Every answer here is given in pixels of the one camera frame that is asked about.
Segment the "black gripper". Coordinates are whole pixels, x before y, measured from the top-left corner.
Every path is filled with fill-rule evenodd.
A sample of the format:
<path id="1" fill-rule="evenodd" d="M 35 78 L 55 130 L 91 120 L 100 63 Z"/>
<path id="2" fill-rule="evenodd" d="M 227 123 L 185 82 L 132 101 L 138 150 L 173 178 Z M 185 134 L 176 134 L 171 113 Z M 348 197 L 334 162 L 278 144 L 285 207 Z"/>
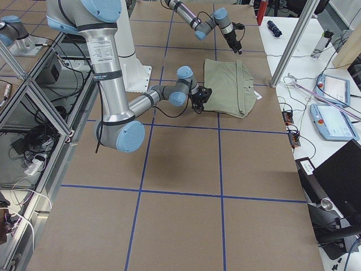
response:
<path id="1" fill-rule="evenodd" d="M 229 45 L 229 47 L 233 50 L 235 54 L 242 54 L 242 47 L 240 41 L 237 40 L 236 33 L 232 30 L 229 33 L 224 34 L 224 38 Z"/>
<path id="2" fill-rule="evenodd" d="M 190 97 L 191 97 L 191 103 L 192 103 L 193 110 L 196 113 L 202 113 L 203 103 L 204 103 L 202 91 L 198 90 L 197 93 L 192 94 Z"/>

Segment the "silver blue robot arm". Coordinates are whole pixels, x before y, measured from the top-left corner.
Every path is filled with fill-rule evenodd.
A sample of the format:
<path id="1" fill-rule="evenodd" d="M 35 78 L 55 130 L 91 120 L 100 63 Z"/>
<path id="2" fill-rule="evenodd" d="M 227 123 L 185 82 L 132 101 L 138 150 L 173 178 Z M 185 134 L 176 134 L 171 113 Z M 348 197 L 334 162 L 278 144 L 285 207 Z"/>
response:
<path id="1" fill-rule="evenodd" d="M 48 25 L 63 33 L 82 36 L 91 59 L 91 70 L 102 102 L 102 117 L 94 129 L 99 145 L 134 152 L 145 138 L 144 125 L 136 118 L 162 100 L 174 106 L 191 102 L 203 110 L 207 95 L 188 66 L 177 70 L 174 86 L 155 85 L 131 102 L 127 100 L 115 34 L 124 12 L 120 1 L 47 1 Z"/>
<path id="2" fill-rule="evenodd" d="M 241 39 L 237 39 L 236 31 L 245 30 L 245 25 L 231 21 L 224 7 L 208 14 L 200 11 L 195 15 L 182 1 L 164 1 L 165 8 L 178 14 L 194 31 L 199 40 L 204 40 L 216 27 L 235 54 L 242 54 Z"/>

